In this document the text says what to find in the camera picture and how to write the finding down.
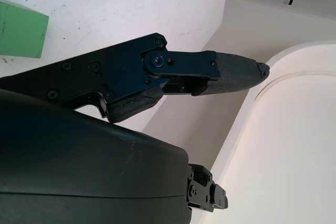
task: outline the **black mechanical part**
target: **black mechanical part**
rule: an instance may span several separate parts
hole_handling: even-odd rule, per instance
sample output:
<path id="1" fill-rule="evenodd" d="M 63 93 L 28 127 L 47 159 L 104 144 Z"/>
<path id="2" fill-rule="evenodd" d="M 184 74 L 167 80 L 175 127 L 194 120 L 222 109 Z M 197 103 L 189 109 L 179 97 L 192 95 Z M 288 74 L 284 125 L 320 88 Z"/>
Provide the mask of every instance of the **black mechanical part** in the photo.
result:
<path id="1" fill-rule="evenodd" d="M 139 100 L 142 92 L 149 92 L 146 90 L 169 80 L 149 75 L 144 69 L 142 55 L 150 50 L 166 51 L 166 44 L 162 35 L 148 35 L 1 78 L 0 89 L 46 99 L 69 109 L 91 104 L 111 123 L 120 122 L 150 108 L 149 105 L 154 106 L 161 98 L 160 95 L 155 95 L 153 97 L 157 100 L 154 101 L 153 97 L 144 95 L 146 101 Z M 130 97 L 137 97 L 136 103 L 142 104 L 143 109 L 136 106 L 135 102 L 128 102 Z M 121 104 L 124 111 L 121 108 L 111 109 Z"/>
<path id="2" fill-rule="evenodd" d="M 189 164 L 188 206 L 209 212 L 213 212 L 214 209 L 228 208 L 226 192 L 212 178 L 212 173 L 204 166 Z"/>
<path id="3" fill-rule="evenodd" d="M 163 93 L 235 92 L 261 83 L 269 74 L 267 65 L 241 56 L 169 52 L 166 44 L 162 35 L 151 34 L 1 78 L 0 89 L 69 109 L 91 104 L 103 118 L 117 123 L 154 106 Z"/>
<path id="4" fill-rule="evenodd" d="M 237 92 L 262 83 L 269 76 L 269 66 L 238 55 L 216 53 L 211 66 L 218 69 L 221 77 L 209 80 L 193 91 L 192 95 Z"/>
<path id="5" fill-rule="evenodd" d="M 152 34 L 0 79 L 0 223 L 185 224 L 190 207 L 227 208 L 183 149 L 71 111 L 92 104 L 114 123 L 164 93 L 234 92 L 269 75 L 254 60 L 166 44 Z"/>
<path id="6" fill-rule="evenodd" d="M 0 223 L 187 224 L 186 151 L 0 90 Z"/>

